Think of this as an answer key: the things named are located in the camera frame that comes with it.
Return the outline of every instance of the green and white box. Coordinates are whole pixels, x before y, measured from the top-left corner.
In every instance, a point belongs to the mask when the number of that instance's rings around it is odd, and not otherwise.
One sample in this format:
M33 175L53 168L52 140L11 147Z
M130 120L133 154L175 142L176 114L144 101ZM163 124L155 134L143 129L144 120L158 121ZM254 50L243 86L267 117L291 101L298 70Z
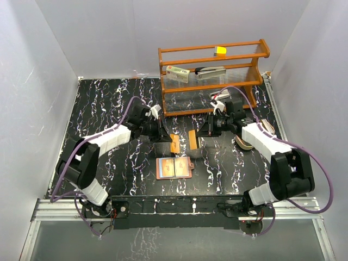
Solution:
M190 70L185 70L185 69L168 65L166 68L166 71L167 71L167 79L177 80L178 82L181 82L181 83L189 82Z

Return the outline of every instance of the wooden dish rack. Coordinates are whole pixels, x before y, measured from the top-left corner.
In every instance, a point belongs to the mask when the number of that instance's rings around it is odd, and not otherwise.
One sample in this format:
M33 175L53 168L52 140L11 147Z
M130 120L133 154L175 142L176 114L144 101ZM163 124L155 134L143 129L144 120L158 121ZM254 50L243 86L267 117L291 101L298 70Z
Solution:
M213 56L215 46L227 48L225 57ZM252 87L263 82L258 70L258 59L267 58L270 50L265 40L226 43L195 47L158 48L164 116L177 116L213 111L210 93L226 86L244 87L253 108L256 106ZM167 79L166 67L177 66L190 70L189 82ZM226 74L216 78L198 80L195 67L223 66Z

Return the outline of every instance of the white wall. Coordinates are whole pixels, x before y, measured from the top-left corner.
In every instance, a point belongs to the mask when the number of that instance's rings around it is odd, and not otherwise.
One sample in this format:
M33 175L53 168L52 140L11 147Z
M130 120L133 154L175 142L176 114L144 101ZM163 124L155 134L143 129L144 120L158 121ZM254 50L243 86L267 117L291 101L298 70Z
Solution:
M264 38L273 69L309 0L36 0L76 75L159 76L158 47Z
M0 259L18 260L77 90L35 0L1 1L0 85Z
M337 260L348 255L347 24L347 1L311 1L271 79L289 140L313 151L332 177L334 203L324 217ZM316 166L315 181L323 207L328 186Z

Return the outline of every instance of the robotic arm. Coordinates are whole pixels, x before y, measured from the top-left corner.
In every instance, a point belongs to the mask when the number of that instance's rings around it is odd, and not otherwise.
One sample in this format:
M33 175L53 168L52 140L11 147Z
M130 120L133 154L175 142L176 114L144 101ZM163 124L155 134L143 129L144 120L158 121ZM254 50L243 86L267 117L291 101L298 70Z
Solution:
M240 99L226 103L213 99L211 105L214 112L207 115L204 125L196 133L196 141L198 137L216 137L223 131L231 131L254 146L270 163L269 182L244 192L242 202L234 205L235 211L249 212L259 205L314 190L312 166L306 152L274 140L270 133L246 116Z
M98 161L103 154L117 146L137 139L140 135L148 136L151 142L172 141L162 124L161 118L158 117L160 109L159 105L149 108L143 104L136 104L132 113L117 129L114 130L115 126L112 126L102 131L103 135L86 142L77 151L64 178L85 195L87 201L80 200L80 203L95 215L108 216L111 212L111 198L95 178ZM56 165L58 175L62 174L76 146L89 137L91 136L84 138L69 137Z

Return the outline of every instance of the marble tabletop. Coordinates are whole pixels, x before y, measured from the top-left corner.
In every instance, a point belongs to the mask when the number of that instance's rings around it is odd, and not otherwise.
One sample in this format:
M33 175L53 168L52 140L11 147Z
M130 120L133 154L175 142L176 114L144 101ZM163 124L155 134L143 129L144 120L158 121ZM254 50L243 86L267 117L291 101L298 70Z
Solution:
M267 119L280 136L265 85L254 86L253 92L257 115ZM160 80L81 80L65 140L69 135L91 135L119 122L134 95L148 105L162 105ZM170 157L170 144L153 144L145 136L101 156L96 178L113 196L241 195L245 190L265 183L269 177L266 159L255 150L242 151L230 132L224 132L218 138L203 138L199 150L190 150L188 131L199 128L204 118L205 114L164 118L168 133L179 135L178 156L189 156L195 165L192 178L156 180L156 158ZM52 188L57 180L56 175ZM63 182L59 194L73 188Z

